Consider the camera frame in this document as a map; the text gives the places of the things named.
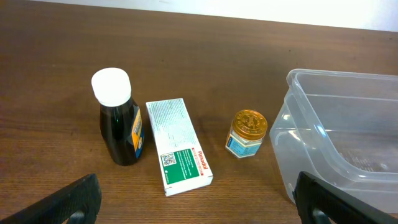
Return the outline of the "dark syrup bottle white cap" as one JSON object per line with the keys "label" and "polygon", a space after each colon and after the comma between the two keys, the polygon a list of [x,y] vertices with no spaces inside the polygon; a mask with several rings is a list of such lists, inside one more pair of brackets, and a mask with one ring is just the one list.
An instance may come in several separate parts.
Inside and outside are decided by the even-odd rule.
{"label": "dark syrup bottle white cap", "polygon": [[128,74],[120,68],[103,68],[92,76],[91,86],[100,104],[100,131],[109,155],[120,166],[136,163],[143,148],[144,128]]}

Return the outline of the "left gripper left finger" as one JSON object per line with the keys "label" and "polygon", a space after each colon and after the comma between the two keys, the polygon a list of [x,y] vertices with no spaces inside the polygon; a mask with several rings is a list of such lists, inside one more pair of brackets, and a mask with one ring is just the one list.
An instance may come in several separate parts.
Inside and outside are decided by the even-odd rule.
{"label": "left gripper left finger", "polygon": [[96,174],[88,174],[1,223],[94,223],[101,207]]}

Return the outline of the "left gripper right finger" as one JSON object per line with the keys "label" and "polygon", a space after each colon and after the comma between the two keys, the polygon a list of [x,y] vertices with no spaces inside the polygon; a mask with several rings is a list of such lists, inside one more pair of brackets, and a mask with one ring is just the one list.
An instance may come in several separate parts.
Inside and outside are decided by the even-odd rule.
{"label": "left gripper right finger", "polygon": [[293,196],[302,223],[397,224],[397,218],[305,171],[298,175]]}

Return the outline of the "white green Panadol box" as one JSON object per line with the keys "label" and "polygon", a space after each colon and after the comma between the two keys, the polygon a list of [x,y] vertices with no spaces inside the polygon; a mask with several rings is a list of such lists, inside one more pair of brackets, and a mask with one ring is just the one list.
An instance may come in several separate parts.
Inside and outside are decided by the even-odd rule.
{"label": "white green Panadol box", "polygon": [[213,173],[182,98],[146,103],[167,197],[210,185]]}

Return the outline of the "small jar gold lid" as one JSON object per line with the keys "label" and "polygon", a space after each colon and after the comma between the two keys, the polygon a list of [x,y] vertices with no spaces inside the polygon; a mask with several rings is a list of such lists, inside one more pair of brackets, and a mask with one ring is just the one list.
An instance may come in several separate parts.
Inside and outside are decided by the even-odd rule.
{"label": "small jar gold lid", "polygon": [[241,110],[232,120],[225,148],[237,158],[254,156],[267,132],[267,120],[254,110]]}

